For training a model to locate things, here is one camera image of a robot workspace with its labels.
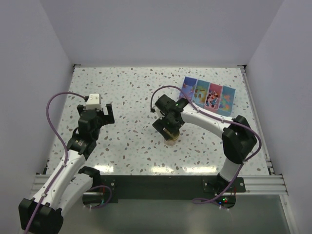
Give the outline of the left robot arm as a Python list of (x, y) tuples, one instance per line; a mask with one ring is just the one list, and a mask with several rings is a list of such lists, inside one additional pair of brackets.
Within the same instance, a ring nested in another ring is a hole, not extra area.
[(30, 199), (19, 204), (21, 228), (25, 233), (57, 234), (63, 225), (65, 213), (87, 191), (107, 195), (97, 209), (112, 198), (112, 189), (104, 185), (99, 170), (85, 166), (95, 149), (100, 129), (115, 122), (111, 104), (106, 105), (107, 114), (99, 104), (78, 105), (78, 126), (65, 146), (65, 153), (55, 171)]

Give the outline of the aluminium frame rail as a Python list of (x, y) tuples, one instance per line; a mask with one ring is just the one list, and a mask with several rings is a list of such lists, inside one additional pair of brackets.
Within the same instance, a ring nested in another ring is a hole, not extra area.
[(285, 180), (282, 174), (276, 175), (270, 159), (254, 100), (251, 94), (250, 86), (247, 80), (246, 67), (241, 66), (241, 73), (251, 103), (253, 116), (256, 122), (258, 134), (262, 140), (262, 149), (265, 155), (265, 161), (269, 175), (251, 175), (247, 177), (247, 194), (260, 196), (275, 196), (278, 199), (279, 205), (277, 208), (270, 208), (269, 212), (273, 214), (273, 220), (278, 218), (283, 219), (283, 227), (285, 231), (278, 231), (279, 234), (297, 234), (298, 228), (294, 220), (292, 210), (289, 205), (288, 191)]

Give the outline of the purple candy box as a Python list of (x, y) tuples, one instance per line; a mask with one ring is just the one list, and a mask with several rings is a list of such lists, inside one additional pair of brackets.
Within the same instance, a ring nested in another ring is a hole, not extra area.
[(187, 98), (193, 102), (197, 81), (198, 79), (196, 78), (185, 77), (181, 87), (182, 92), (180, 93), (179, 98)]

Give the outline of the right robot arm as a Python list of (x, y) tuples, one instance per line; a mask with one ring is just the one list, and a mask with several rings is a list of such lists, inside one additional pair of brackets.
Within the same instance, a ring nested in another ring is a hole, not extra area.
[(151, 112), (158, 115), (153, 127), (166, 141), (176, 140), (180, 128), (185, 123), (193, 124), (219, 137), (226, 159), (218, 173), (217, 186), (224, 192), (234, 186), (238, 169), (257, 143), (256, 135), (246, 118), (210, 114), (209, 111), (190, 103), (185, 98), (174, 101), (166, 95), (162, 95), (155, 102)]

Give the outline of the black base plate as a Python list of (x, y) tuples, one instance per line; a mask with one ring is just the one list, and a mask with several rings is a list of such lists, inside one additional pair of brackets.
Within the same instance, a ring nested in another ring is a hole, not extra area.
[[(112, 198), (109, 203), (122, 199), (146, 200), (190, 200), (196, 202), (211, 200), (226, 188), (226, 183), (218, 181), (216, 175), (101, 175), (100, 185), (110, 187)], [(226, 192), (214, 202), (231, 207), (238, 193), (246, 192), (242, 177), (237, 177)], [(109, 190), (100, 188), (89, 190), (82, 197), (84, 205), (99, 205), (106, 202)]]

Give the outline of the clear plastic jar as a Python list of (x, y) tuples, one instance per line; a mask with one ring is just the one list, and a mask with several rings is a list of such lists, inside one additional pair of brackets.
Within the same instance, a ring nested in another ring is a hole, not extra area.
[(173, 138), (173, 139), (169, 139), (169, 140), (164, 139), (164, 144), (166, 146), (174, 146), (175, 144), (178, 143), (178, 140), (179, 140), (179, 137), (176, 137), (176, 138)]

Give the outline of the light blue candy box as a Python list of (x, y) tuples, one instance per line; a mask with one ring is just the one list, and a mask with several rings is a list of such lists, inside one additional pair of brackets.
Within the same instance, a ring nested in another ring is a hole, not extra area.
[(235, 89), (228, 86), (223, 86), (221, 92), (221, 98), (219, 99), (219, 106), (217, 113), (229, 117), (232, 113), (232, 108), (234, 104)]

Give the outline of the pink candy box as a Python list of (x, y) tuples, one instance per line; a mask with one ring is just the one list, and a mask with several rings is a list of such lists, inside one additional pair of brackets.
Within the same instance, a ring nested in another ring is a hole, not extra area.
[(214, 113), (217, 112), (219, 108), (219, 104), (220, 104), (222, 90), (223, 90), (223, 86), (210, 83), (205, 105), (204, 105), (204, 108), (206, 110), (209, 110)]

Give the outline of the gold jar lid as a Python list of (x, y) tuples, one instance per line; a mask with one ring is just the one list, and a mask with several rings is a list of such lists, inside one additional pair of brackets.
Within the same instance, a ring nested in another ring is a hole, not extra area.
[(170, 133), (168, 130), (165, 129), (165, 133), (167, 134), (167, 141), (176, 141), (178, 140), (179, 136), (180, 136), (180, 132), (176, 131), (173, 133)]

